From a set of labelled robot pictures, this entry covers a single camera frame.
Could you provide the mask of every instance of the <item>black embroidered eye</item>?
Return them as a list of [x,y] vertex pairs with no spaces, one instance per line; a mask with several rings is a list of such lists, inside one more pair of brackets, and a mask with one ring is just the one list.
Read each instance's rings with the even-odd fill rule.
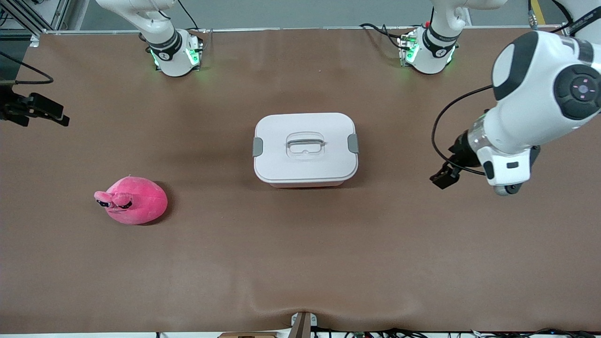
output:
[[120,207],[120,208],[122,208],[122,209],[127,209],[127,208],[129,208],[129,207],[131,207],[131,206],[132,206],[132,201],[129,201],[129,203],[128,203],[128,204],[125,204],[125,205],[120,205],[119,207]]
[[100,204],[101,207],[109,207],[109,205],[111,205],[110,202],[102,202],[99,200],[96,200],[96,202],[98,202],[98,204]]

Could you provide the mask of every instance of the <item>white plastic container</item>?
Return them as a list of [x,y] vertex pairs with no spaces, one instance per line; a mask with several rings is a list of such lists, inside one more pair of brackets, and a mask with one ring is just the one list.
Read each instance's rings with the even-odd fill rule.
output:
[[276,188],[336,186],[359,166],[355,124],[339,112],[270,115],[255,128],[255,174]]

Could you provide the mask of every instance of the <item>pink plush toy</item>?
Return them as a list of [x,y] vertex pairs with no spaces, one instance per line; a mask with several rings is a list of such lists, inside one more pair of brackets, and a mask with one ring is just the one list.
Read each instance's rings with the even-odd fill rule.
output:
[[109,216],[123,224],[144,224],[159,218],[167,209],[167,195],[156,183],[128,176],[94,198]]

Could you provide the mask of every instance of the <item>cable connector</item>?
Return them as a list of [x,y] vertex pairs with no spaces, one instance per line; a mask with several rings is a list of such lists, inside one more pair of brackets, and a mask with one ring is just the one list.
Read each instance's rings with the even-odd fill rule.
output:
[[528,11],[528,24],[530,28],[538,31],[538,20],[536,19],[536,14],[534,14],[534,10]]

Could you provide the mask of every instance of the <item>brown table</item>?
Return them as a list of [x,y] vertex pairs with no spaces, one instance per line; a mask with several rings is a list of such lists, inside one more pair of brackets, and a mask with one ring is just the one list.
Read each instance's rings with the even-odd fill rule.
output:
[[[428,180],[435,115],[489,84],[523,32],[466,30],[432,76],[373,31],[215,33],[184,78],[155,72],[136,35],[43,36],[25,61],[56,81],[16,90],[72,122],[0,123],[0,332],[267,330],[299,310],[339,330],[601,330],[601,121],[543,147],[516,196],[470,174]],[[459,103],[441,147],[493,104]],[[355,121],[356,176],[261,183],[259,119],[320,111]],[[168,191],[156,225],[122,226],[94,201],[129,174]]]

